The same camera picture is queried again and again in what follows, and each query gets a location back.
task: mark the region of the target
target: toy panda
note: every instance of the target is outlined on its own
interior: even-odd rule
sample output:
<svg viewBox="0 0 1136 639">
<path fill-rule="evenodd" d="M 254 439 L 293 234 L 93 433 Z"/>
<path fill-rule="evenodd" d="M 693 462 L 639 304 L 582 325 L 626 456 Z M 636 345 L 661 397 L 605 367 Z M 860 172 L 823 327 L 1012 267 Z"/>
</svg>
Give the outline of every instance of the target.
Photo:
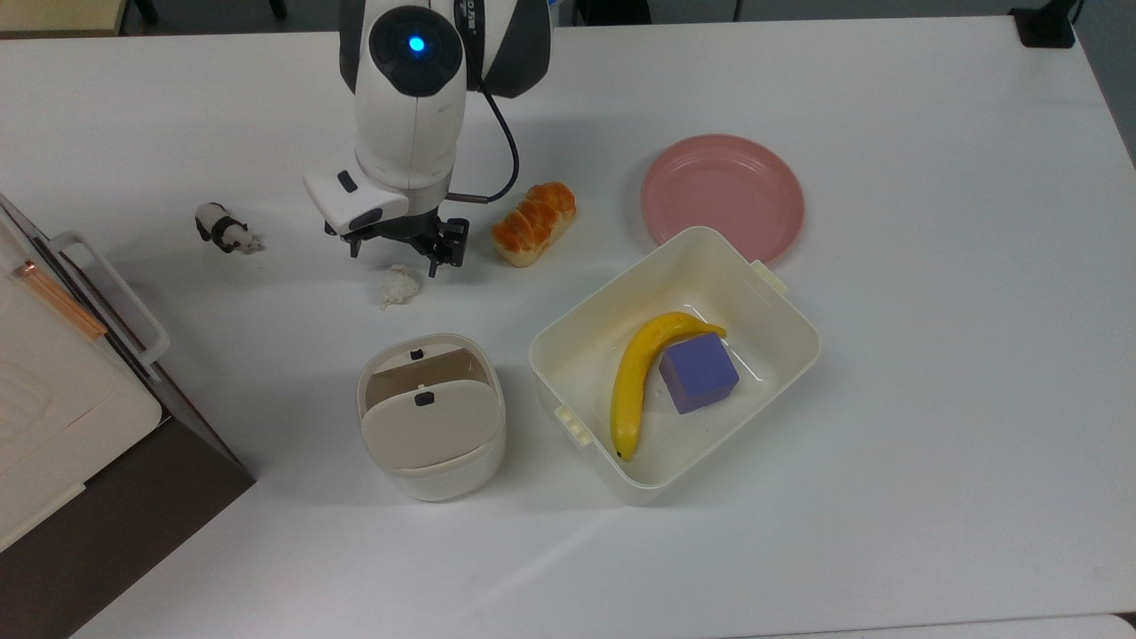
<svg viewBox="0 0 1136 639">
<path fill-rule="evenodd" d="M 212 240 L 212 243 L 225 252 L 237 250 L 249 255 L 265 249 L 260 240 L 249 232 L 248 224 L 234 219 L 228 210 L 217 202 L 201 205 L 194 217 L 201 239 L 206 242 Z"/>
</svg>

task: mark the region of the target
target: black cable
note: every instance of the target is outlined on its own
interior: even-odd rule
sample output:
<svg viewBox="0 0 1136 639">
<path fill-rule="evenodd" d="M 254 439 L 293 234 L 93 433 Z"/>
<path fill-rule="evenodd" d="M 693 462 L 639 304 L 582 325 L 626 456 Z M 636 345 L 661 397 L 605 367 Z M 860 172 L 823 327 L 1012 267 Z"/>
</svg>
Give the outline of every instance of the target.
<svg viewBox="0 0 1136 639">
<path fill-rule="evenodd" d="M 493 110 L 493 115 L 496 116 L 498 123 L 501 125 L 501 131 L 504 133 L 504 139 L 509 142 L 509 151 L 512 153 L 512 175 L 509 177 L 509 183 L 492 196 L 471 196 L 468 193 L 446 193 L 445 199 L 452 202 L 471 202 L 475 205 L 487 205 L 490 202 L 495 202 L 508 193 L 512 185 L 517 183 L 517 175 L 520 173 L 520 153 L 517 152 L 517 141 L 512 139 L 512 132 L 509 131 L 509 125 L 504 121 L 504 116 L 501 115 L 501 109 L 498 108 L 496 102 L 493 101 L 493 96 L 490 94 L 488 90 L 485 89 L 485 81 L 478 76 L 477 88 L 481 90 L 482 96 L 485 96 L 485 101 L 490 103 L 490 109 Z"/>
</svg>

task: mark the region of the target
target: banana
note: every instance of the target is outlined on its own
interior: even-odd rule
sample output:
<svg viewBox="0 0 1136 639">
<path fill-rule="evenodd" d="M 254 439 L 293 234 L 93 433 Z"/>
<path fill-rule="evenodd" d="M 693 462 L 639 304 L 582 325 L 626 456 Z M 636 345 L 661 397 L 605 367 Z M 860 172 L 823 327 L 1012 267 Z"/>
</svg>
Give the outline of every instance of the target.
<svg viewBox="0 0 1136 639">
<path fill-rule="evenodd" d="M 654 356 L 674 340 L 703 333 L 726 337 L 721 326 L 708 324 L 688 313 L 663 313 L 644 324 L 627 345 L 611 393 L 611 442 L 616 446 L 616 455 L 624 462 L 632 460 L 638 446 L 643 389 Z"/>
</svg>

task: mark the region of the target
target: bread loaf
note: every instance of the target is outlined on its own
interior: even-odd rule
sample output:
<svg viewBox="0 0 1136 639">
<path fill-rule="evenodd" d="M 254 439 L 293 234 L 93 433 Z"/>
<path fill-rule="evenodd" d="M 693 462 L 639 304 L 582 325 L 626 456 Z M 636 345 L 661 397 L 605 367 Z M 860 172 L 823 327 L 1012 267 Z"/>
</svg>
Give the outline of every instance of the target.
<svg viewBox="0 0 1136 639">
<path fill-rule="evenodd" d="M 493 246 L 513 266 L 528 266 L 576 219 L 576 198 L 560 182 L 537 184 L 493 225 Z"/>
</svg>

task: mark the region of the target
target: foam block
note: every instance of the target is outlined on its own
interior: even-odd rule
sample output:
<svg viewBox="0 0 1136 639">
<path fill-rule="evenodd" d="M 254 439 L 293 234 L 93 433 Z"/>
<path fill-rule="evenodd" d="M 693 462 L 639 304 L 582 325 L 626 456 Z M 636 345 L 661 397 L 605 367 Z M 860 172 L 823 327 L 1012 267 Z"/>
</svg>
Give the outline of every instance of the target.
<svg viewBox="0 0 1136 639">
<path fill-rule="evenodd" d="M 726 399 L 738 379 L 729 354 L 715 333 L 663 350 L 659 373 L 680 415 Z"/>
</svg>

